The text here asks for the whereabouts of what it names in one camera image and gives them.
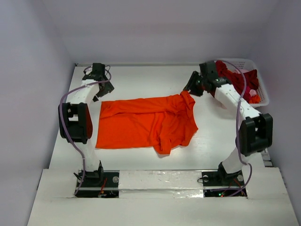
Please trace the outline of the orange t shirt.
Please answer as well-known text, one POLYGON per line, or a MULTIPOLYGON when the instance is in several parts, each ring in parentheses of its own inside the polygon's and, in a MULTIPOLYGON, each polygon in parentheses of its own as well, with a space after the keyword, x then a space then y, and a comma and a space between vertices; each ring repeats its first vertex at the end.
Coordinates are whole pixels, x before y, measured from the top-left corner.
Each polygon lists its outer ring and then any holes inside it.
POLYGON ((187 91, 167 97, 103 101, 97 149, 153 147, 169 155, 178 146, 188 146, 198 127, 194 98, 187 91))

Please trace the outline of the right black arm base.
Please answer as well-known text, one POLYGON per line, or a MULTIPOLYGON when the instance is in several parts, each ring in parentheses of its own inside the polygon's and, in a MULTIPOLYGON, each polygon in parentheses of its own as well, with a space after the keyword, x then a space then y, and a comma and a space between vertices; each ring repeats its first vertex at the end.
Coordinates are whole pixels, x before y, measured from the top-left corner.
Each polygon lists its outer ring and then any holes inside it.
POLYGON ((242 171, 225 179, 221 179, 217 171, 202 171, 202 175, 197 179, 197 182, 202 184, 205 198, 222 198, 231 195, 236 197, 247 197, 246 189, 243 188, 245 181, 242 171))

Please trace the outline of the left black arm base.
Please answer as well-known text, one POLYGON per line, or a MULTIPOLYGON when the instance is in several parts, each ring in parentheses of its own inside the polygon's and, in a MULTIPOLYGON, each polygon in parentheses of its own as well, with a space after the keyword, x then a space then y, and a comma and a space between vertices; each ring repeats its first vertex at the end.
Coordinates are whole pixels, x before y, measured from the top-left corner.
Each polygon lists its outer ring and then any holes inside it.
POLYGON ((84 179, 77 198, 118 198, 119 197, 119 171, 105 171, 102 182, 84 179))

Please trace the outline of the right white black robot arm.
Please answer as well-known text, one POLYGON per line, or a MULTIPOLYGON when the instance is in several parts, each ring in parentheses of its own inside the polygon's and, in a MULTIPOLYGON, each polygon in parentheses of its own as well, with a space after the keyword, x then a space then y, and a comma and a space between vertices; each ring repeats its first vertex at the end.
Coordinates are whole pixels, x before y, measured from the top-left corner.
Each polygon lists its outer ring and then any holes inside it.
POLYGON ((273 118, 253 108, 245 99, 247 81, 241 69, 239 76, 243 89, 238 93, 228 77, 221 77, 217 69, 218 60, 207 61, 199 65, 200 71, 194 71, 184 87, 195 96, 207 92, 236 115, 235 149, 222 161, 217 171, 203 172, 201 181, 206 186, 227 186, 235 179, 244 166, 250 166, 249 160, 272 145, 273 118))

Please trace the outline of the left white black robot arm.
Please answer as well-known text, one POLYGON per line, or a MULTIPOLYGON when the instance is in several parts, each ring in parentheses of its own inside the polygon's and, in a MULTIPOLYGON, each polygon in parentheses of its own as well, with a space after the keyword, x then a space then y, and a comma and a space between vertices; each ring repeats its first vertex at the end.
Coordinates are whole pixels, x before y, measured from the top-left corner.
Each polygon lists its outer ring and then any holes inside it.
POLYGON ((63 95, 58 106, 60 135, 79 152, 83 161, 82 170, 76 177, 94 186, 103 183, 104 174, 91 143, 93 124, 89 106, 114 90, 109 70, 110 66, 102 63, 85 68, 81 85, 63 95))

